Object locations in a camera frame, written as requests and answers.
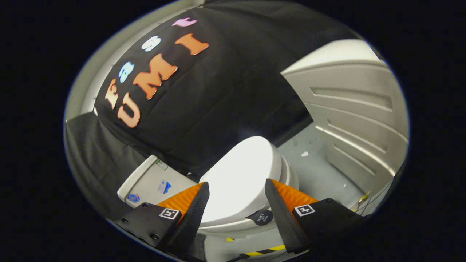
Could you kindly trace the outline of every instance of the letter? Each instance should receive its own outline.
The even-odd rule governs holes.
[[[133,84],[137,84],[146,93],[148,100],[157,92],[157,88],[151,85],[162,85],[159,75],[165,81],[178,70],[178,67],[170,65],[162,58],[162,54],[158,54],[149,62],[149,70],[149,73],[140,72],[133,80]]]
[[[117,102],[117,99],[118,99],[118,94],[116,93],[117,86],[115,86],[116,81],[117,80],[115,78],[112,79],[112,81],[110,82],[110,86],[107,89],[107,93],[105,94],[105,99],[110,102],[110,104],[112,105],[112,109],[115,108],[115,103]]]
[[[184,19],[178,19],[171,26],[188,27],[188,26],[193,25],[193,24],[195,24],[197,22],[197,20],[188,21],[188,19],[190,19],[190,18],[187,17],[187,18],[184,18]]]
[[[133,110],[133,117],[130,117],[125,110],[123,109],[123,106],[120,106],[118,109],[117,117],[118,119],[123,120],[123,122],[130,128],[134,128],[137,126],[139,122],[139,118],[141,117],[141,112],[139,111],[139,108],[137,107],[136,103],[130,98],[130,94],[126,93],[123,97],[123,104],[127,105],[131,110]]]
[[[162,39],[160,39],[158,36],[153,36],[141,46],[141,49],[144,49],[146,52],[149,52],[152,49],[154,49],[154,47],[156,47],[158,44],[160,44],[161,41]]]
[[[118,73],[118,76],[120,77],[120,83],[123,83],[128,75],[133,71],[134,65],[131,64],[130,62],[127,62],[124,64],[124,66],[121,67],[120,73]]]
[[[191,51],[191,55],[197,55],[209,47],[208,43],[201,43],[195,39],[192,34],[182,36],[176,40],[175,44],[182,44]]]

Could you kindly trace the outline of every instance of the floor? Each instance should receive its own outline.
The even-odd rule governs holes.
[[[363,192],[327,160],[325,145],[312,123],[278,148],[299,177],[300,191],[323,200],[333,198],[351,208],[363,197]],[[226,241],[223,237],[207,236],[204,242],[207,262],[225,262],[241,253],[254,252],[282,245],[277,228],[250,235],[244,239]],[[285,250],[252,257],[254,261],[281,262],[294,256]]]

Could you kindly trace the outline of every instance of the yellow and black tape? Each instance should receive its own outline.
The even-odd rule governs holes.
[[[272,252],[275,252],[275,251],[280,251],[280,250],[283,250],[283,249],[285,249],[285,245],[279,245],[279,246],[274,247],[274,248],[268,248],[268,249],[264,249],[264,250],[261,250],[261,251],[243,253],[243,254],[240,254],[240,255],[251,257],[251,256],[269,254],[269,253],[272,253]]]

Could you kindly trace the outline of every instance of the black cloth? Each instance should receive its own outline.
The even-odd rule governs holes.
[[[92,112],[67,121],[64,137],[69,167],[89,203],[112,220],[130,211],[117,191],[146,157],[115,137]]]
[[[197,22],[172,26],[188,17]],[[210,46],[190,55],[186,47],[174,44],[186,34]],[[141,46],[153,36],[161,42],[145,52]],[[263,136],[279,146],[309,125],[312,118],[280,72],[324,44],[348,38],[355,36],[336,21],[290,2],[206,3],[168,20],[130,47],[103,82],[96,109],[125,143],[183,174],[202,175],[247,137]],[[178,70],[147,100],[133,79],[150,71],[149,61],[157,54]],[[126,62],[135,66],[120,83],[118,73]],[[105,94],[114,78],[119,97],[112,109]],[[141,112],[134,128],[117,118],[127,92]]]

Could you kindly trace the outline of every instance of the sticker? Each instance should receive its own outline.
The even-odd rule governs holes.
[[[168,189],[171,187],[170,183],[165,180],[162,180],[162,183],[158,186],[158,191],[162,194],[168,193]]]
[[[157,159],[157,161],[155,161],[155,164],[158,165],[163,171],[167,170],[168,168],[168,166],[160,159]]]
[[[305,216],[315,212],[315,210],[310,205],[295,207],[295,211],[299,216]]]
[[[263,210],[257,211],[256,213],[246,218],[254,221],[254,223],[258,226],[264,226],[270,223],[270,221],[272,221],[272,219],[274,218],[274,215],[272,214],[272,211],[263,209]]]
[[[197,20],[188,21],[189,19],[190,19],[189,17],[178,19],[171,26],[188,27],[198,22]]]
[[[120,72],[118,73],[118,76],[120,77],[120,83],[123,83],[126,80],[126,78],[133,71],[133,69],[134,65],[131,64],[131,62],[127,62],[121,67]]]
[[[158,44],[160,44],[161,41],[162,41],[162,39],[160,39],[157,35],[153,36],[153,37],[149,38],[149,40],[147,40],[141,46],[141,49],[144,49],[144,51],[149,52],[152,49],[154,49],[154,47],[158,46]]]
[[[128,200],[131,201],[131,202],[139,202],[139,195],[138,194],[130,194],[128,196]]]
[[[165,217],[167,219],[175,220],[176,215],[179,213],[178,210],[166,208],[160,213],[159,216]]]

